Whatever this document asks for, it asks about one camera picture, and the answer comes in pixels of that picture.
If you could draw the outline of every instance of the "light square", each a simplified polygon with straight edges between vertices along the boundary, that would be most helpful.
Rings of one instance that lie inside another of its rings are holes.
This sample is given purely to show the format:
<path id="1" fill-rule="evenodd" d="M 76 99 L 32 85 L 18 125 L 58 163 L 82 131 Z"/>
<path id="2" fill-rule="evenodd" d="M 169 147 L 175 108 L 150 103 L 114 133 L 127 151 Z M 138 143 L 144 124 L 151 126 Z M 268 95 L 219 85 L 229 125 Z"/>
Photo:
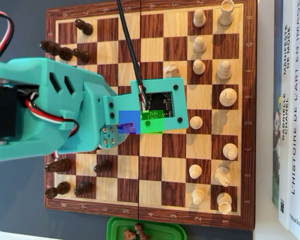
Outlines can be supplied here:
<path id="1" fill-rule="evenodd" d="M 241 168 L 239 161 L 228 160 L 211 160 L 211 184 L 221 185 L 219 181 L 215 179 L 215 171 L 219 167 L 225 167 L 230 172 L 230 186 L 240 186 L 241 180 Z"/>
<path id="2" fill-rule="evenodd" d="M 161 181 L 139 180 L 139 204 L 161 206 Z"/>
<path id="3" fill-rule="evenodd" d="M 186 182 L 186 159 L 185 158 L 162 158 L 162 176 L 165 182 Z"/>
<path id="4" fill-rule="evenodd" d="M 96 193 L 97 200 L 113 201 L 118 199 L 118 179 L 110 177 L 96 177 Z"/>
<path id="5" fill-rule="evenodd" d="M 75 160 L 75 174 L 77 176 L 95 177 L 94 167 L 97 165 L 96 154 L 77 153 Z"/>
<path id="6" fill-rule="evenodd" d="M 125 13 L 124 18 L 125 18 L 126 25 L 128 27 L 130 38 L 139 39 L 140 38 L 140 13 L 139 12 Z M 118 37 L 119 40 L 126 40 L 120 20 L 118 26 Z"/>
<path id="7" fill-rule="evenodd" d="M 212 109 L 212 85 L 187 85 L 187 109 Z"/>
<path id="8" fill-rule="evenodd" d="M 212 110 L 211 131 L 217 135 L 239 135 L 241 112 L 239 110 Z"/>
<path id="9" fill-rule="evenodd" d="M 187 159 L 211 159 L 211 135 L 186 135 Z"/>
<path id="10" fill-rule="evenodd" d="M 200 205 L 195 205 L 192 199 L 192 193 L 195 189 L 202 189 L 204 191 L 204 199 Z M 193 209 L 210 210 L 211 194 L 210 185 L 198 183 L 185 183 L 185 207 Z"/>
<path id="11" fill-rule="evenodd" d="M 194 50 L 194 42 L 196 37 L 202 37 L 206 49 L 204 52 L 197 52 Z M 188 60 L 211 60 L 213 56 L 213 36 L 212 35 L 200 35 L 200 36 L 188 36 L 188 43 L 187 43 L 187 59 Z"/>
<path id="12" fill-rule="evenodd" d="M 140 134 L 139 155 L 162 157 L 162 134 Z"/>
<path id="13" fill-rule="evenodd" d="M 138 179 L 139 157 L 118 155 L 117 168 L 119 179 Z"/>
<path id="14" fill-rule="evenodd" d="M 163 62 L 164 61 L 164 39 L 142 38 L 141 39 L 141 62 Z"/>
<path id="15" fill-rule="evenodd" d="M 184 37 L 188 35 L 188 12 L 163 14 L 163 37 Z"/>
<path id="16" fill-rule="evenodd" d="M 117 64 L 119 61 L 118 41 L 103 41 L 97 43 L 97 64 Z"/>

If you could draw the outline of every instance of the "black pawn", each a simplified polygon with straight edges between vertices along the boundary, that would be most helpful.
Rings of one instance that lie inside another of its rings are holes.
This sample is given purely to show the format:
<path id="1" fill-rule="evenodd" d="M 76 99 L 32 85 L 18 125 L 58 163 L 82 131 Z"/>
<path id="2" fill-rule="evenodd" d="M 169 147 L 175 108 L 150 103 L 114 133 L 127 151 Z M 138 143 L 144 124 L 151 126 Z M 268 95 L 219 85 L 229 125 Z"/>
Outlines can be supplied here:
<path id="1" fill-rule="evenodd" d="M 98 173 L 106 172 L 110 170 L 112 167 L 111 162 L 109 160 L 103 160 L 94 166 L 94 171 Z"/>
<path id="2" fill-rule="evenodd" d="M 90 54 L 87 51 L 75 48 L 72 50 L 72 53 L 76 58 L 80 59 L 82 62 L 86 63 L 90 60 Z"/>
<path id="3" fill-rule="evenodd" d="M 78 29 L 80 29 L 83 32 L 83 34 L 85 34 L 85 35 L 91 35 L 92 32 L 94 31 L 94 27 L 91 24 L 89 24 L 81 19 L 75 20 L 74 25 Z"/>
<path id="4" fill-rule="evenodd" d="M 48 188 L 45 191 L 45 197 L 47 199 L 53 199 L 58 194 L 63 195 L 63 194 L 68 193 L 69 191 L 70 191 L 70 184 L 66 181 L 63 181 L 63 182 L 60 182 L 57 187 Z"/>
<path id="5" fill-rule="evenodd" d="M 67 172 L 70 170 L 70 168 L 71 168 L 71 161 L 66 158 L 45 165 L 46 172 L 54 172 L 54 173 Z"/>
<path id="6" fill-rule="evenodd" d="M 90 182 L 84 182 L 78 186 L 74 191 L 74 195 L 80 196 L 83 194 L 88 194 L 92 192 L 92 184 Z"/>

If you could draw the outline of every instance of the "chessboard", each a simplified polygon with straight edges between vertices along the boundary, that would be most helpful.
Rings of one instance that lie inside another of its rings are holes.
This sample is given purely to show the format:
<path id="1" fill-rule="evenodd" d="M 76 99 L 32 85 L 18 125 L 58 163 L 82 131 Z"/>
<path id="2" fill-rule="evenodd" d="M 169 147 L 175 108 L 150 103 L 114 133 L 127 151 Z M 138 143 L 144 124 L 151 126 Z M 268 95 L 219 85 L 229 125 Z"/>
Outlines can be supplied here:
<path id="1" fill-rule="evenodd" d="M 47 209 L 254 229 L 257 6 L 254 0 L 233 1 L 230 25 L 218 21 L 222 0 L 121 1 L 142 78 L 164 81 L 164 69 L 170 63 L 177 65 L 189 127 L 130 134 L 109 150 L 61 155 L 59 160 L 69 159 L 72 166 L 66 172 L 44 172 L 44 190 L 66 181 L 70 191 L 53 199 L 44 197 Z M 199 8 L 206 17 L 202 27 L 193 23 Z M 91 24 L 93 33 L 84 35 L 76 28 L 76 19 Z M 45 32 L 46 40 L 91 54 L 88 62 L 76 57 L 64 61 L 46 53 L 47 58 L 102 75 L 119 95 L 130 92 L 129 81 L 135 76 L 115 1 L 48 9 Z M 203 53 L 194 51 L 196 37 L 206 44 Z M 204 63 L 203 74 L 194 73 L 195 60 Z M 225 60 L 232 69 L 226 80 L 217 75 Z M 236 92 L 231 106 L 219 101 L 225 89 Z M 191 127 L 193 117 L 202 119 L 200 128 Z M 234 160 L 224 156 L 226 144 L 235 145 Z M 95 173 L 94 166 L 103 160 L 111 162 L 111 170 Z M 44 165 L 53 161 L 47 155 Z M 189 172 L 193 165 L 202 171 L 196 179 Z M 220 167 L 230 176 L 226 186 L 216 178 Z M 92 192 L 75 196 L 74 189 L 84 182 L 92 183 Z M 199 204 L 194 204 L 194 190 L 201 194 Z M 219 211 L 220 194 L 230 197 L 227 214 Z"/>

